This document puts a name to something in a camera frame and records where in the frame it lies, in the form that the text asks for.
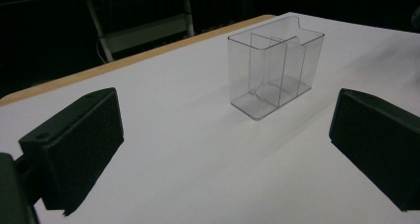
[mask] transparent box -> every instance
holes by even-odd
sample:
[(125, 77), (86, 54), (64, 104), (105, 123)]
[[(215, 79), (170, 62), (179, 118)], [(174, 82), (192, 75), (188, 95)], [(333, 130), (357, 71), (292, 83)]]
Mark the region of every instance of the transparent box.
[(229, 37), (231, 104), (259, 120), (308, 91), (323, 40), (294, 16)]

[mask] black plastic bracket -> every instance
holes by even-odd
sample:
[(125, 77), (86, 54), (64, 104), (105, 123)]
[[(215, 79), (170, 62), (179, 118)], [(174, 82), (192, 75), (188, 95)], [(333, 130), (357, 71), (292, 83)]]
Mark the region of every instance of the black plastic bracket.
[(38, 223), (40, 198), (47, 210), (69, 215), (123, 142), (116, 89), (80, 97), (19, 140), (21, 157), (0, 154), (0, 223)]
[(401, 211), (420, 209), (419, 117), (343, 88), (330, 138)]

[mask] table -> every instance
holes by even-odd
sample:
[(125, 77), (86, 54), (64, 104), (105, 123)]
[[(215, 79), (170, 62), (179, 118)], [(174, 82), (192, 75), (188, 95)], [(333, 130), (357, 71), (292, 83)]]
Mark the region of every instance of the table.
[[(313, 88), (253, 121), (229, 102), (227, 37), (291, 15), (326, 35)], [(343, 87), (420, 115), (419, 52), (417, 34), (264, 16), (5, 97), (0, 151), (17, 158), (21, 137), (115, 87), (125, 142), (70, 216), (39, 201), (42, 223), (419, 223), (328, 137)]]

